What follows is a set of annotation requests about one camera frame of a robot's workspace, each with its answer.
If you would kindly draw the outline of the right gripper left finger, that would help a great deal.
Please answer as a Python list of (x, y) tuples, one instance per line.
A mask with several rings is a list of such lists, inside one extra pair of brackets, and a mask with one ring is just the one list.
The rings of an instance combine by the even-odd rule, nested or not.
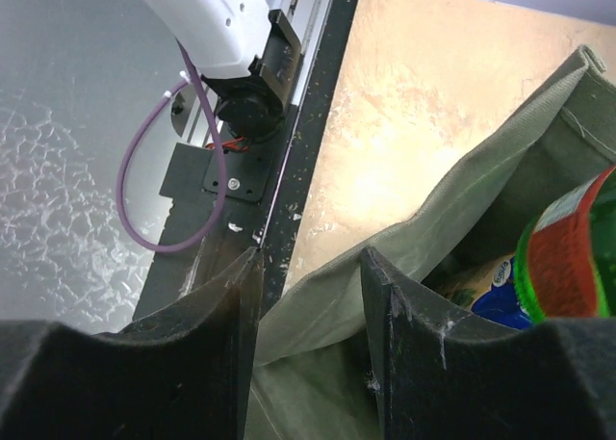
[(2, 437), (242, 438), (263, 286), (249, 248), (118, 333), (2, 322)]

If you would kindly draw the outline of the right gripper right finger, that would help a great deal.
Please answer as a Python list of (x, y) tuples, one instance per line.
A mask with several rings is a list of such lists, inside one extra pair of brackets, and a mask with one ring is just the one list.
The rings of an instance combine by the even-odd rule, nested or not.
[(519, 331), (409, 278), (377, 249), (361, 287), (385, 439), (611, 439), (615, 322)]

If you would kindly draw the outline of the blue juice carton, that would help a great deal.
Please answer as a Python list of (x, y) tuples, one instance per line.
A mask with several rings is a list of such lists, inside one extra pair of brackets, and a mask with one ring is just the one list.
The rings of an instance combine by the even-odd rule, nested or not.
[(438, 289), (454, 304), (491, 322), (515, 329), (532, 321), (518, 300), (514, 281), (515, 254), (507, 254), (481, 267), (459, 273)]

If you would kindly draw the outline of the green canvas bag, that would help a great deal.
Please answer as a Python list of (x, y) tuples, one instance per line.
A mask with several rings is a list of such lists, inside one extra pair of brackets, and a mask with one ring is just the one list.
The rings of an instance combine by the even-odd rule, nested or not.
[(511, 252), (534, 216), (614, 162), (615, 86), (582, 45), (449, 170), (410, 220), (305, 276), (270, 309), (257, 337), (246, 437), (385, 439), (361, 251), (377, 249), (437, 293), (439, 281)]

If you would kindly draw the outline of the orange juice plastic bottle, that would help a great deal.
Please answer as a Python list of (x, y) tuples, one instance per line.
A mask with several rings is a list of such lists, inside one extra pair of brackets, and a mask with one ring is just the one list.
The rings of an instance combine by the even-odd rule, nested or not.
[(526, 227), (514, 279), (535, 324), (615, 316), (615, 167), (556, 199)]

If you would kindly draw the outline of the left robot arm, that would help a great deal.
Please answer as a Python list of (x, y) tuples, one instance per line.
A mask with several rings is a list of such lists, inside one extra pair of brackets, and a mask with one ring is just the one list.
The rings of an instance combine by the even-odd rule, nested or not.
[(300, 40), (266, 0), (142, 0), (218, 97), (215, 114), (237, 138), (270, 140), (286, 119)]

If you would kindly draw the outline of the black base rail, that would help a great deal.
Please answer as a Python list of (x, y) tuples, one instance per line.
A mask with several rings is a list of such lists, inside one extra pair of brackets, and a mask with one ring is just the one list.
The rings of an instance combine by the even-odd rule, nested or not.
[(177, 243), (212, 215), (219, 193), (226, 201), (217, 224), (196, 246), (156, 254), (135, 318), (170, 305), (221, 273), (251, 246), (265, 256), (262, 307), (280, 299), (295, 248), (334, 90), (358, 0), (331, 0), (300, 103), (264, 142), (238, 141), (227, 123), (226, 180), (212, 151), (187, 142), (175, 146), (160, 189), (171, 201), (161, 239)]

